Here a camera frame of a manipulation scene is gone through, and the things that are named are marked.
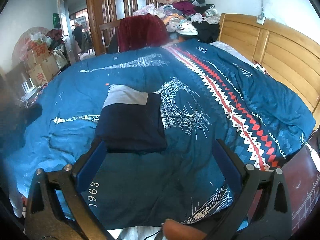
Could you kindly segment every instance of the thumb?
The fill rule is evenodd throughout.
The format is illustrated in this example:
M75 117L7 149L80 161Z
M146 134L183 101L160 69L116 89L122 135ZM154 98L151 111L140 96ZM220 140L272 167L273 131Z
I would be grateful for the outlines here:
M172 219L167 219L164 222L162 231L168 240L202 240L206 236L204 232L182 225Z

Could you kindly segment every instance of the gray fabric panel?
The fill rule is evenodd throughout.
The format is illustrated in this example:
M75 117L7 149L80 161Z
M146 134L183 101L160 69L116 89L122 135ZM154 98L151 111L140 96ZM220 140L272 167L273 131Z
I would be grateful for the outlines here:
M148 93L142 93L124 85L111 85L102 108L118 103L145 105L147 99Z

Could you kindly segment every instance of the bed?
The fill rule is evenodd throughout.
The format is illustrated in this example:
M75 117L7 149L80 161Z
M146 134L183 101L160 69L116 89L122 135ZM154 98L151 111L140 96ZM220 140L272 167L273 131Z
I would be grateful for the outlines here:
M244 163L272 170L300 149L320 121L319 45L290 28L271 21L258 26L254 19L223 14L219 40L262 63L273 78L194 40L103 55L65 70L39 97L43 114L27 127L25 146L5 158L18 190L28 195L36 168L62 169L90 148L109 85L122 84L161 94L168 147L147 155L107 155L93 181L100 180L101 208L87 201L106 229L159 226L168 217L191 224L229 206L233 194L208 155L213 139L222 138ZM307 72L296 69L297 55ZM144 169L132 170L139 166ZM83 197L92 199L88 192ZM61 194L60 200L68 215Z

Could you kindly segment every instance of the open door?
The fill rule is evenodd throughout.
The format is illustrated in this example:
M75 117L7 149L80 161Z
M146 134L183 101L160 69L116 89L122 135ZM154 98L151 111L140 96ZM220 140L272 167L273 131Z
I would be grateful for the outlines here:
M68 30L67 21L69 19L67 19L67 17L66 17L64 0L58 0L58 11L59 11L59 16L60 16L63 41L66 46L66 50L67 50L67 54L68 54L68 57L70 60L70 64L72 65L72 64L76 63L76 58L75 58L75 54L72 49L72 43L71 43L71 38L70 38L70 35L72 35L72 34L69 33L69 30Z

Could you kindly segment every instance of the purple garment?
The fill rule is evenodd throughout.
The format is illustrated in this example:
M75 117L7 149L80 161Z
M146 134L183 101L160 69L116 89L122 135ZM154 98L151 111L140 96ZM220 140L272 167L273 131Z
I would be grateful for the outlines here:
M188 1L175 2L172 4L174 8L182 11L185 15L195 14L194 5Z

